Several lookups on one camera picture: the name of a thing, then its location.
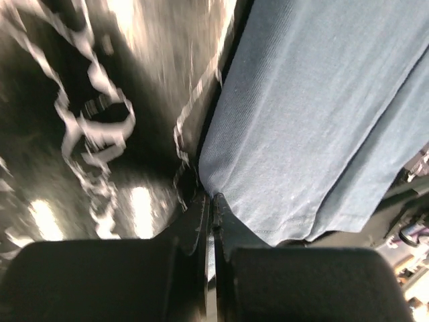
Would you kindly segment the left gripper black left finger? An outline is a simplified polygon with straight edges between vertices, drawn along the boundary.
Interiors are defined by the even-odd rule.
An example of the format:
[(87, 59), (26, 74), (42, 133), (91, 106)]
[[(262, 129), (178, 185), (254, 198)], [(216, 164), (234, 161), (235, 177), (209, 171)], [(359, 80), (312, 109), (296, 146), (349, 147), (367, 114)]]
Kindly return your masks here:
[(210, 199), (151, 239), (43, 241), (1, 282), (2, 321), (203, 321)]

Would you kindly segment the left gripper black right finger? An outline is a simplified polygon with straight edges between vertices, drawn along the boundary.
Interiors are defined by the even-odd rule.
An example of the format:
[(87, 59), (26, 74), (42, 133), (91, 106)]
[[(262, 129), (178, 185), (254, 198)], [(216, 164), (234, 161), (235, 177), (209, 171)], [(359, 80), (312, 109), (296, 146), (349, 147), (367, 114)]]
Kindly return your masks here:
[(213, 199), (219, 321), (411, 321), (388, 263), (367, 248), (277, 248)]

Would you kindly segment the blue-grey t-shirt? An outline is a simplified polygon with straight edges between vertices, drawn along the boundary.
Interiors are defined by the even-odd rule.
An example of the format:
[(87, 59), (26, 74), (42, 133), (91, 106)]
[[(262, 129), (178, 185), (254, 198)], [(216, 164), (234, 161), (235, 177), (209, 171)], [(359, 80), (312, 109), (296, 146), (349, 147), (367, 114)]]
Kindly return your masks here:
[(264, 242), (358, 232), (428, 142), (427, 1), (255, 1), (200, 179)]

